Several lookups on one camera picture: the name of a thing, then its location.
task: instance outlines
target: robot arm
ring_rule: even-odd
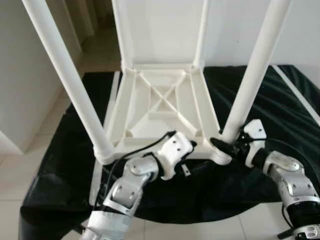
[[[320,198],[304,166],[295,158],[265,148],[266,133],[260,120],[247,124],[235,143],[228,145],[218,139],[211,142],[220,151],[242,159],[245,165],[259,168],[277,185],[283,205],[297,240],[320,239]]]
[[[158,152],[129,159],[101,209],[92,211],[81,240],[123,239],[142,198],[143,187],[157,177],[171,179],[176,164],[189,155],[195,145],[181,132],[175,132]]]

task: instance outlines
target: black fabric sheet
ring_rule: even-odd
[[[206,67],[204,70],[221,128],[226,123],[245,69],[240,66]],[[281,69],[287,75],[294,74],[295,81],[300,83],[297,88],[305,96],[312,93],[312,97],[306,98],[311,105],[319,107],[316,101],[320,94],[316,87],[293,66],[281,66]],[[101,121],[107,109],[112,77],[113,73],[90,73],[83,79]],[[319,190],[320,128],[271,67],[247,120],[257,118],[262,120],[268,136],[266,146],[299,159],[306,175]],[[94,162],[92,144],[71,106],[61,120],[20,209],[19,239],[60,239],[89,217]],[[258,169],[249,169],[236,160],[227,166],[199,159],[189,159],[185,163],[190,176],[185,177],[178,167],[173,179],[159,179],[146,186],[137,217],[179,224],[215,221],[239,214],[258,203],[280,201],[270,179]],[[120,166],[115,175],[121,173]],[[106,173],[102,175],[102,187],[107,177]]]

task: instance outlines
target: white tile floor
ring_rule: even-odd
[[[110,41],[114,43],[117,38],[115,32],[110,30],[86,43],[84,54],[87,57],[80,65],[80,72],[115,71],[120,68],[119,51],[110,50],[110,42],[104,42],[108,34],[113,36]],[[103,56],[111,57],[109,63]],[[67,94],[62,91],[26,154],[0,159],[0,240],[18,239],[19,208],[22,200],[69,104]],[[125,239],[271,240],[277,239],[276,234],[287,228],[281,216],[281,204],[269,203],[259,204],[238,216],[215,222],[177,225],[135,218]],[[79,235],[73,231],[63,238],[78,239]]]

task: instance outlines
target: black cloth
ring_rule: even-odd
[[[245,69],[245,66],[230,66],[204,70],[221,128],[226,123]],[[281,69],[294,71],[302,82],[309,81],[292,66]],[[101,121],[107,109],[110,94],[107,90],[111,89],[112,77],[113,73],[90,73],[83,78]],[[310,88],[302,90],[303,94],[315,93],[308,101],[318,99],[314,85],[303,86]],[[299,159],[306,175],[319,190],[320,128],[271,67],[247,121],[257,118],[262,120],[268,136],[266,146]],[[94,162],[92,144],[71,106],[61,120],[20,209],[19,239],[60,239],[89,217]],[[258,203],[280,200],[270,179],[239,161],[234,160],[227,166],[199,159],[189,159],[185,163],[190,176],[185,177],[177,168],[173,179],[166,182],[159,179],[145,187],[137,217],[180,224],[215,221],[239,214]],[[120,166],[115,175],[120,176],[121,172]],[[107,177],[104,172],[102,188]]]

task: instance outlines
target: white stripe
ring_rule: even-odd
[[[114,72],[108,107],[106,109],[104,122],[103,122],[104,131],[107,131],[108,124],[109,124],[109,121],[111,118],[111,114],[112,114],[112,111],[114,109],[114,105],[116,102],[119,76],[120,76],[119,71]],[[92,174],[92,180],[91,180],[90,195],[89,195],[89,203],[92,206],[95,204],[96,197],[97,197],[97,194],[98,194],[98,191],[100,188],[101,176],[102,176],[102,165],[98,162],[98,160],[95,160],[93,174]]]
[[[279,74],[282,80],[288,85],[288,87],[292,90],[294,95],[299,99],[311,117],[315,120],[315,122],[320,126],[320,116],[313,109],[313,107],[309,104],[309,102],[305,99],[305,97],[299,92],[296,86],[290,81],[290,79],[286,76],[286,74],[276,65],[272,65],[273,69]]]

